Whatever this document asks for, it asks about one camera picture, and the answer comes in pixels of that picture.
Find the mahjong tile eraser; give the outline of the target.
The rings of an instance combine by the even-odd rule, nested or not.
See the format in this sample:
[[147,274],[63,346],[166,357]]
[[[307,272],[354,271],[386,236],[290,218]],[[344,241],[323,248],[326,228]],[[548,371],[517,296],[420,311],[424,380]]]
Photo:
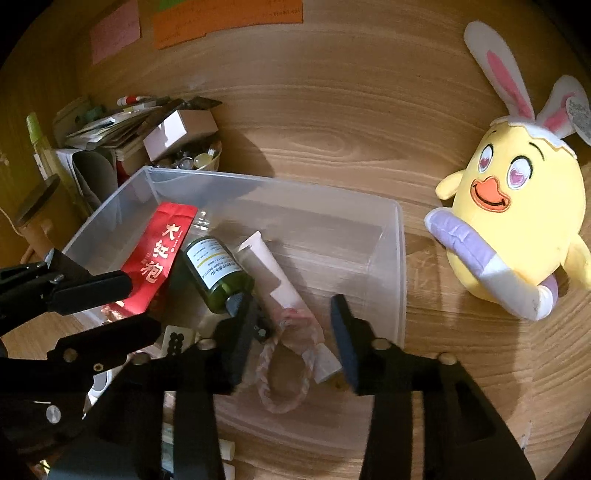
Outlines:
[[195,340],[195,331],[190,328],[167,325],[161,346],[160,357],[171,357],[182,354]]

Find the red tea packet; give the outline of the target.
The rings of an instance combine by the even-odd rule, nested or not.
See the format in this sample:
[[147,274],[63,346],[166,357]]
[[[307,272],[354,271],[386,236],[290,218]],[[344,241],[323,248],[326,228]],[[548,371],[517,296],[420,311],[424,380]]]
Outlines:
[[132,282],[131,294],[107,304],[102,313],[117,321],[145,313],[167,280],[186,234],[197,216],[195,206],[161,203],[121,270]]

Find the dark green glass bottle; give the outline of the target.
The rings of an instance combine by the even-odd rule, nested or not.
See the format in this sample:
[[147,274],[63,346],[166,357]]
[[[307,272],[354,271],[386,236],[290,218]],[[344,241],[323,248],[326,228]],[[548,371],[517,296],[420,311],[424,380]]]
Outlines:
[[216,237],[204,236],[192,240],[183,250],[183,259],[199,295],[212,313],[226,312],[226,302],[230,297],[252,293],[252,276]]

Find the white pink cream tube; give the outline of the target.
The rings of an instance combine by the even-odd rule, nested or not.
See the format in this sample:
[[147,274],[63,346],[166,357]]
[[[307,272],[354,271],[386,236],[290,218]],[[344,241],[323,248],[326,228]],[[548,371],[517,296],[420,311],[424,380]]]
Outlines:
[[263,240],[262,233],[256,231],[243,241],[238,247],[236,258],[252,276],[256,295],[263,301],[274,323],[279,323],[281,315],[290,309],[303,317],[297,318],[297,325],[287,328],[281,343],[297,354],[304,353],[308,347],[312,348],[315,354],[315,382],[325,382],[341,371],[341,363],[325,344],[325,331],[321,323],[290,283]]

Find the white tape roll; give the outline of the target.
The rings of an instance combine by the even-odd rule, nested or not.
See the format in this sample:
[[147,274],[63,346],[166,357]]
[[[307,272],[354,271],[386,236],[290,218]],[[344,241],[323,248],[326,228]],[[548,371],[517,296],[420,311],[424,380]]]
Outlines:
[[106,391],[116,375],[122,370],[122,366],[98,373],[93,377],[93,384],[86,395],[84,413],[87,413],[100,396]]

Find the light green pen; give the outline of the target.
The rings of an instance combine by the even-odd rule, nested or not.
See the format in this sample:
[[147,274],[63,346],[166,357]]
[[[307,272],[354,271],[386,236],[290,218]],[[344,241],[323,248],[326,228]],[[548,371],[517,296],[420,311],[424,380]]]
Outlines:
[[[173,444],[173,426],[169,423],[162,425],[162,441],[169,445]],[[232,461],[235,459],[235,443],[221,438],[218,439],[218,443],[222,460]]]

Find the brown mug with lid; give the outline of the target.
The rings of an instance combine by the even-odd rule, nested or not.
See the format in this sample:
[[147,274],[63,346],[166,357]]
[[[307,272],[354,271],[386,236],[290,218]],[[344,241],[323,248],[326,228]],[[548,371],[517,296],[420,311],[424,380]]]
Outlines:
[[20,263],[43,259],[51,249],[63,250],[83,224],[57,175],[37,185],[21,203],[14,226],[28,243]]

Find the clear plastic storage bin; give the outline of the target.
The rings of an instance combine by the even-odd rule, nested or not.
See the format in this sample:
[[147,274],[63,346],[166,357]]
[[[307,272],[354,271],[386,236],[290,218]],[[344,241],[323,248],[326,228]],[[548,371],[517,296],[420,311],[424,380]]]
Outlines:
[[403,213],[390,199],[314,184],[145,167],[119,187],[66,246],[92,273],[122,266],[163,202],[197,207],[192,233],[221,240],[263,283],[271,309],[297,300],[329,323],[329,298],[397,345],[406,333]]

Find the green spray bottle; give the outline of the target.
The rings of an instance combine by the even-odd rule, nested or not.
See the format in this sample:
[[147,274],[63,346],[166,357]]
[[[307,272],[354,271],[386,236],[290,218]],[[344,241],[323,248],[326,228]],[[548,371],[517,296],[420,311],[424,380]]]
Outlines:
[[26,117],[29,139],[34,149],[34,159],[44,180],[52,175],[63,177],[61,163],[51,147],[48,138],[43,134],[38,117],[31,112]]

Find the stack of books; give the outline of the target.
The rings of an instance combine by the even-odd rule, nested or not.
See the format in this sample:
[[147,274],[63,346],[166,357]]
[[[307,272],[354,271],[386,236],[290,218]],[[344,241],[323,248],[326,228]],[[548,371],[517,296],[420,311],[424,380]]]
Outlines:
[[163,114],[168,107],[184,104],[182,99],[163,97],[149,100],[103,116],[87,123],[78,130],[68,133],[54,133],[60,148],[94,151],[100,148],[117,148],[139,131],[145,130],[145,122]]

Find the red white marker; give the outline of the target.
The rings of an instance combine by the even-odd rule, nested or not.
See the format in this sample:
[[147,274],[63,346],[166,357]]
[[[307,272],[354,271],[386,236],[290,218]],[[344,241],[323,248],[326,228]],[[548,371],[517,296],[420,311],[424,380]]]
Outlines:
[[131,106],[131,105],[135,105],[135,104],[139,104],[139,103],[151,101],[151,100],[153,100],[153,97],[151,97],[151,96],[127,95],[127,96],[120,97],[116,101],[116,104],[120,107],[126,107],[126,106]]

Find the small white cardboard box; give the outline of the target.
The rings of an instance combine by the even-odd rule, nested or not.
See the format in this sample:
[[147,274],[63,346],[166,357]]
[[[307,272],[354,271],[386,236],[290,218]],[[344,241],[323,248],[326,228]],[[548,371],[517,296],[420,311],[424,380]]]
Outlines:
[[183,145],[214,135],[217,124],[209,110],[175,110],[144,139],[151,162],[165,157]]

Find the yellow chick bunny plush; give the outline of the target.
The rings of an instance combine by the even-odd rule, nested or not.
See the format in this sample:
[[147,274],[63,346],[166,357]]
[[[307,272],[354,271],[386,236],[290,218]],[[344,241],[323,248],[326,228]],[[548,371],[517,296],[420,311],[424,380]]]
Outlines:
[[464,40],[508,114],[491,122],[465,169],[439,182],[437,197],[453,204],[432,210],[424,223],[472,295],[539,321],[558,301],[558,268],[590,286],[590,250],[579,234],[584,179],[565,141],[572,134],[590,139],[588,97],[563,75],[536,112],[498,32],[473,21]]

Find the pink paper note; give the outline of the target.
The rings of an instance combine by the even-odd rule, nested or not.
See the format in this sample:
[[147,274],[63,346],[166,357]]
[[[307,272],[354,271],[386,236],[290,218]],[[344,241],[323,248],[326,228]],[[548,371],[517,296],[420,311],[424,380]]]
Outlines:
[[95,65],[141,38],[137,1],[127,1],[104,17],[90,33],[91,58]]

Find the orange paper note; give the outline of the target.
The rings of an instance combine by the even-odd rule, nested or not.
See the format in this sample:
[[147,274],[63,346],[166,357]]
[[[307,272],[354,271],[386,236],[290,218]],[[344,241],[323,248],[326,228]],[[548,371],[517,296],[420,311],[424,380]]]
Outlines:
[[223,30],[303,21],[303,1],[166,1],[153,15],[154,47],[161,50]]

